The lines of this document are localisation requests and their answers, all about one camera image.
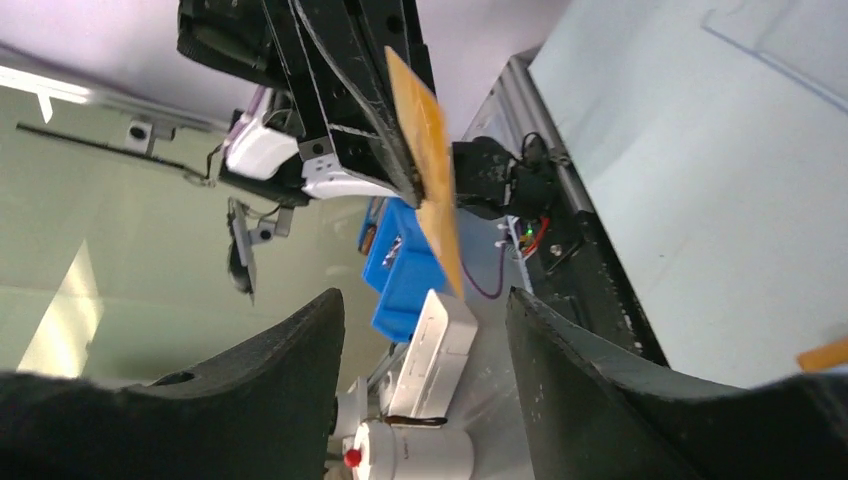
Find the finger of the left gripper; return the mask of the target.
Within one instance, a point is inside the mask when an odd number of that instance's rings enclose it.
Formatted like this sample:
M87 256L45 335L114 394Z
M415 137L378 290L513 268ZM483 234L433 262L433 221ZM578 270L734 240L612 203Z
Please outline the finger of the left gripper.
M290 8L336 80L350 92L380 143L378 163L407 204L423 199L421 175L396 113L385 47L433 89L429 49L414 1L292 1Z

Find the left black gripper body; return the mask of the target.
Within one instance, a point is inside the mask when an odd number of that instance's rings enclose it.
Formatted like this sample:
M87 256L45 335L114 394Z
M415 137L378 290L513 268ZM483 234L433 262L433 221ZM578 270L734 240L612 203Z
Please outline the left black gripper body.
M278 1L180 1L177 51L184 57L250 83L268 87L277 130L305 140L310 101L308 65L294 18Z

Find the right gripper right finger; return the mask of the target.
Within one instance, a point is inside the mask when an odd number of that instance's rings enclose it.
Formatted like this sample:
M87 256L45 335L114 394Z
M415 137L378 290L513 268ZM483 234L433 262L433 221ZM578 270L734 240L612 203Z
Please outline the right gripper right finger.
M843 479L847 377L744 389L632 354L515 288L506 330L539 479Z

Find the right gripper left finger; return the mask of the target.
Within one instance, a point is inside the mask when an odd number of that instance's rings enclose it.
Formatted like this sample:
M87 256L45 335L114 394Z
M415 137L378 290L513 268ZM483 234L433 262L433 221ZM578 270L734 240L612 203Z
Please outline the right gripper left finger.
M345 336L330 288L150 385L1 376L5 479L319 479Z

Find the orange card holder wallet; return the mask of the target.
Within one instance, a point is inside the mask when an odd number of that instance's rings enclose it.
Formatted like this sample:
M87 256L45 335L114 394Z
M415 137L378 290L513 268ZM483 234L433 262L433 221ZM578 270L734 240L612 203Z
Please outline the orange card holder wallet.
M843 337L826 345L798 355L797 363L804 372L823 372L847 365L847 338Z

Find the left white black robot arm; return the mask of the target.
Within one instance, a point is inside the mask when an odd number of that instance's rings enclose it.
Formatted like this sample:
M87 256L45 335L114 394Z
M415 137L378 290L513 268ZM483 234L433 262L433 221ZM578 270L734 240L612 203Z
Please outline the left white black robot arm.
M257 85L222 146L220 179L284 207L423 198L387 57L433 75L412 1L182 1L178 52Z

